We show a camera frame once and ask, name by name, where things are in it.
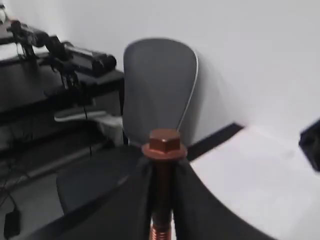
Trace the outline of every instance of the chair armrest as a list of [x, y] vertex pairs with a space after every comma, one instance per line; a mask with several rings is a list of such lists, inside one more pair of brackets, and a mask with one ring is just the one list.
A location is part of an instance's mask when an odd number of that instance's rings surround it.
[[69, 121], [80, 121], [80, 120], [91, 120], [94, 121], [97, 117], [107, 115], [106, 110], [96, 106], [80, 106], [69, 108], [63, 111], [56, 112], [54, 114], [54, 120], [56, 122], [69, 122]]
[[110, 114], [106, 114], [104, 116], [95, 117], [94, 121], [112, 128], [123, 128], [123, 121], [121, 116], [112, 116]]

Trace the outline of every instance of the copper bolt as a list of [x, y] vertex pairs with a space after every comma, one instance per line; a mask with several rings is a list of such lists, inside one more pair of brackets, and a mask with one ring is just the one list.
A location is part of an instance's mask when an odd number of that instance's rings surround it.
[[142, 151], [153, 161], [155, 170], [150, 239], [170, 240], [174, 166], [187, 156], [187, 150], [175, 129], [156, 129], [151, 132], [149, 143], [142, 147]]

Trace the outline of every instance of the white desk surface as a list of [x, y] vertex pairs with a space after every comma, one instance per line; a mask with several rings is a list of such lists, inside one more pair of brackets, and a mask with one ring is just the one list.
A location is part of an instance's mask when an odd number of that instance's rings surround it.
[[[34, 47], [33, 50], [35, 54], [42, 54], [48, 52], [48, 50], [45, 47]], [[18, 50], [15, 43], [0, 45], [0, 61], [15, 58], [18, 55], [17, 52], [21, 55], [23, 54], [23, 50], [20, 44], [18, 44]]]
[[320, 239], [320, 174], [298, 147], [245, 128], [192, 164], [232, 212], [278, 240]]

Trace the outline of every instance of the power adapter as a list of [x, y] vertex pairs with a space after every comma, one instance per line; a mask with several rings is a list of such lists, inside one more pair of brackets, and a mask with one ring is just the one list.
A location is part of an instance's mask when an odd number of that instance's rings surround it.
[[20, 219], [21, 213], [16, 207], [12, 212], [9, 212], [5, 215], [3, 230], [3, 236], [5, 239], [8, 240], [20, 234]]

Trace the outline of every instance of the white wall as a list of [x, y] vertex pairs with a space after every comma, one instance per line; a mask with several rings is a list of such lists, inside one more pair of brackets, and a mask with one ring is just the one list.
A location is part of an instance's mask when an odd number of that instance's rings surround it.
[[10, 3], [22, 21], [114, 54], [119, 68], [124, 48], [139, 38], [164, 36], [193, 47], [200, 58], [193, 100], [199, 109], [191, 108], [188, 119], [191, 126], [196, 123], [193, 141], [232, 120], [297, 136], [320, 116], [318, 0]]

